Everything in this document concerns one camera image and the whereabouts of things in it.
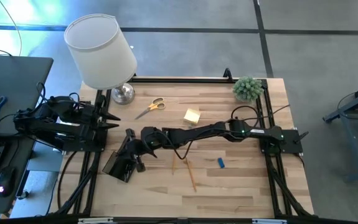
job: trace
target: concrete floor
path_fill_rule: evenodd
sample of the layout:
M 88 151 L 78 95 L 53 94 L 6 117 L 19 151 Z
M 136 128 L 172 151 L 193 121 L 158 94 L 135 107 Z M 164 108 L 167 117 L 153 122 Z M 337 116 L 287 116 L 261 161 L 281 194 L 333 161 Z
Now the concrete floor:
M 91 13 L 117 17 L 121 27 L 257 29 L 252 0 L 4 0 L 20 25 L 66 26 Z M 260 0 L 266 29 L 358 30 L 358 0 Z M 0 25 L 11 21 L 0 6 Z M 358 90 L 358 32 L 350 35 L 267 34 L 273 75 L 284 78 L 294 123 L 310 134 L 303 140 L 304 160 L 314 211 L 324 218 L 358 221 L 358 181 L 342 124 L 321 118 L 337 102 Z M 52 57 L 47 95 L 77 91 L 80 78 L 63 40 L 63 32 L 22 31 L 22 55 Z M 259 34 L 125 32 L 138 59 L 138 75 L 220 77 L 225 67 L 233 75 L 266 77 Z M 17 34 L 0 30 L 0 49 L 19 51 Z M 358 130 L 358 122 L 353 121 Z M 12 217 L 44 214 L 61 156 L 37 146 L 27 190 Z M 48 180 L 38 183 L 36 180 Z

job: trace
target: white lamp shade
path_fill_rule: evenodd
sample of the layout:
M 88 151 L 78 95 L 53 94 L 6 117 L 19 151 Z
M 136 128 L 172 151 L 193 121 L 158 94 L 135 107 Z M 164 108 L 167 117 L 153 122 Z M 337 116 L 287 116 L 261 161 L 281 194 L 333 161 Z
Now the white lamp shade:
M 94 89 L 120 86 L 136 73 L 136 58 L 113 16 L 81 17 L 67 27 L 64 39 L 83 82 Z

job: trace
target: black desk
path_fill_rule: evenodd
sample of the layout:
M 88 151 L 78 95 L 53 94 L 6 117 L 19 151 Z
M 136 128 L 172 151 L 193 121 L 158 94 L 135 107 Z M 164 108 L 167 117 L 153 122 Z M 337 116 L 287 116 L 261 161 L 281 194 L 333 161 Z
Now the black desk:
M 45 82 L 52 64 L 51 58 L 0 56 L 0 95 L 8 98 L 7 103 L 2 107 L 0 118 L 15 113 L 18 109 L 35 107 L 39 98 L 36 83 Z M 14 134 L 16 132 L 12 117 L 0 123 L 0 133 Z M 5 154 L 0 168 L 7 165 L 16 149 L 16 144 L 17 142 L 14 141 Z M 11 208 L 33 146 L 33 140 L 21 138 L 17 154 L 11 162 L 11 165 L 16 168 L 14 191 L 6 198 L 0 197 L 0 213 L 6 213 Z

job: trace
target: wooden stick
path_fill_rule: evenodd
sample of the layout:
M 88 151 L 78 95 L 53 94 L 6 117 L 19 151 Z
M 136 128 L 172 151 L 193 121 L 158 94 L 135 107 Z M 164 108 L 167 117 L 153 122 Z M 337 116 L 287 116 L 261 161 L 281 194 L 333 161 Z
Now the wooden stick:
M 175 168 L 176 168 L 176 153 L 174 153 L 173 151 L 172 175 L 174 175 Z
M 192 175 L 192 171 L 191 171 L 191 162 L 188 161 L 187 158 L 186 158 L 186 163 L 187 163 L 187 167 L 189 168 L 192 186 L 193 186 L 195 192 L 197 192 L 197 187 L 195 186 L 194 176 Z

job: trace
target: succulent plant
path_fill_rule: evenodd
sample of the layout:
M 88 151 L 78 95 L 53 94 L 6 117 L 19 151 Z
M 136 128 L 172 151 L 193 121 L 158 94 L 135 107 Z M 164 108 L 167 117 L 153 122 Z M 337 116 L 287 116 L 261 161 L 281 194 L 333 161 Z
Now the succulent plant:
M 261 80 L 242 77 L 233 86 L 233 93 L 240 101 L 253 101 L 263 93 Z

